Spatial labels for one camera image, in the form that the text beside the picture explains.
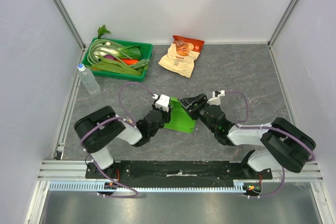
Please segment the green paper box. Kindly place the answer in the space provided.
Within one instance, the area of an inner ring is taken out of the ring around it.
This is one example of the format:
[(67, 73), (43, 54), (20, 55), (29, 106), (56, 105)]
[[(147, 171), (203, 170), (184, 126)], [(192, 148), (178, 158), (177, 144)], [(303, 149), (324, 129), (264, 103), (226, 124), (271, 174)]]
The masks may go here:
[(164, 128), (184, 133), (192, 133), (196, 124), (184, 111), (177, 98), (171, 97), (170, 106), (172, 107), (171, 120), (165, 124)]

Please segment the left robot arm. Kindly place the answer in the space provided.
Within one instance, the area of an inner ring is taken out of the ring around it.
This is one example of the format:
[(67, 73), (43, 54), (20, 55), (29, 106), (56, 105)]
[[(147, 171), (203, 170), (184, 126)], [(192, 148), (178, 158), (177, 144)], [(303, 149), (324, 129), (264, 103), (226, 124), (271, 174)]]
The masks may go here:
[(170, 105), (166, 108), (152, 105), (152, 110), (133, 125), (119, 117), (111, 106), (105, 106), (78, 120), (74, 129), (87, 153), (105, 170), (114, 163), (107, 147), (111, 141), (117, 139), (135, 147), (142, 146), (170, 122), (171, 113)]

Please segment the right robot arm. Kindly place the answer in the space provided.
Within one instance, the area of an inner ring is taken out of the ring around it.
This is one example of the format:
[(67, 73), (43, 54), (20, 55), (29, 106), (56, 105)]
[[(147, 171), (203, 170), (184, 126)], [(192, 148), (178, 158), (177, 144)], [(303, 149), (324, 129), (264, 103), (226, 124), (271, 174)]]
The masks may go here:
[(220, 108), (225, 95), (226, 91), (220, 90), (214, 91), (210, 99), (202, 93), (178, 101), (189, 117), (201, 120), (222, 145), (263, 147), (260, 151), (252, 150), (244, 158), (245, 165), (253, 171), (284, 168), (300, 173), (307, 162), (315, 160), (315, 141), (284, 118), (261, 125), (229, 121)]

